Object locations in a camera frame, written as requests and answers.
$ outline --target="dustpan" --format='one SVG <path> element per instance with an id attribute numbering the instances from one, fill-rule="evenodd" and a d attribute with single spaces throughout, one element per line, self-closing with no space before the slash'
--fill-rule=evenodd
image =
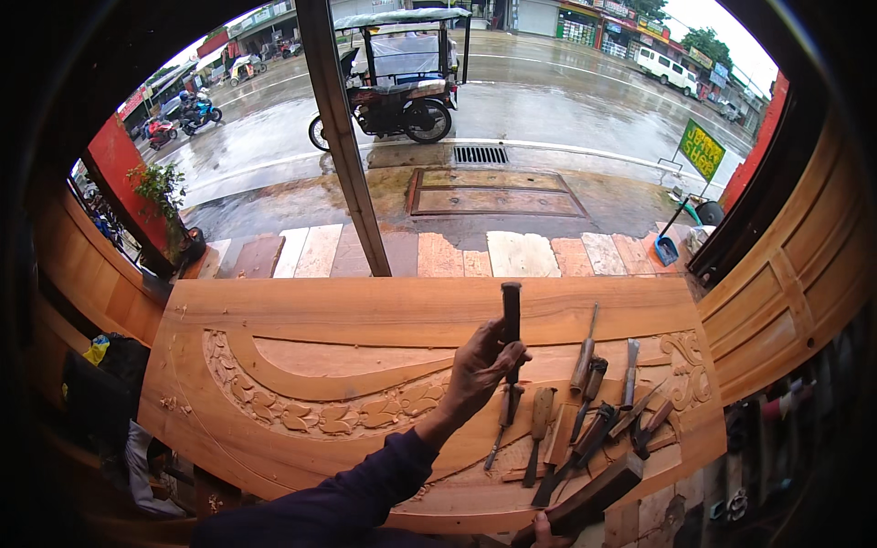
<path id="1" fill-rule="evenodd" d="M 669 267 L 673 263 L 679 259 L 679 250 L 676 249 L 676 244 L 673 241 L 665 236 L 667 234 L 667 229 L 670 228 L 670 225 L 676 220 L 682 210 L 685 209 L 685 204 L 688 203 L 689 196 L 686 196 L 682 203 L 679 205 L 679 209 L 673 214 L 673 217 L 670 218 L 670 222 L 667 223 L 667 226 L 664 227 L 664 230 L 658 235 L 655 239 L 655 252 L 658 254 L 658 259 L 665 267 Z"/>

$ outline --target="red scooter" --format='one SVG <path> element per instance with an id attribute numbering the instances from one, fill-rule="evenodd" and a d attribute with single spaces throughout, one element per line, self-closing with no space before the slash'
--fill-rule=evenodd
<path id="1" fill-rule="evenodd" d="M 149 125 L 149 148 L 158 150 L 166 145 L 171 139 L 176 139 L 176 129 L 167 120 L 152 122 Z"/>

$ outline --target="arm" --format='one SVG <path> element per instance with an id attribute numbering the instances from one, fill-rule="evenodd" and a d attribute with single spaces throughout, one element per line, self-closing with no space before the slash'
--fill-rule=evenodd
<path id="1" fill-rule="evenodd" d="M 192 546 L 233 544 L 241 531 L 249 541 L 289 535 L 343 540 L 383 525 L 390 509 L 424 485 L 442 445 L 484 407 L 518 358 L 530 359 L 520 342 L 503 348 L 502 331 L 503 321 L 491 320 L 457 350 L 445 396 L 413 429 L 390 434 L 380 451 L 315 488 L 209 518 L 196 528 Z"/>

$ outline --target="green sign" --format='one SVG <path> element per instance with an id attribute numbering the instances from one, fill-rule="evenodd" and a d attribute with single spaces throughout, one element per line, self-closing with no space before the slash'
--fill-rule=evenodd
<path id="1" fill-rule="evenodd" d="M 679 150 L 707 182 L 712 181 L 713 175 L 718 170 L 718 165 L 722 163 L 722 158 L 724 158 L 724 146 L 719 145 L 718 141 L 713 139 L 691 118 L 688 119 L 685 133 L 682 134 Z"/>

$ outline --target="white van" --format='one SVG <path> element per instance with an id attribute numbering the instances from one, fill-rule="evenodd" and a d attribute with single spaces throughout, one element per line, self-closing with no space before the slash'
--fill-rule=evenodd
<path id="1" fill-rule="evenodd" d="M 695 74 L 670 58 L 642 47 L 637 55 L 637 64 L 647 74 L 658 76 L 662 84 L 672 83 L 677 88 L 681 88 L 684 96 L 697 95 Z"/>

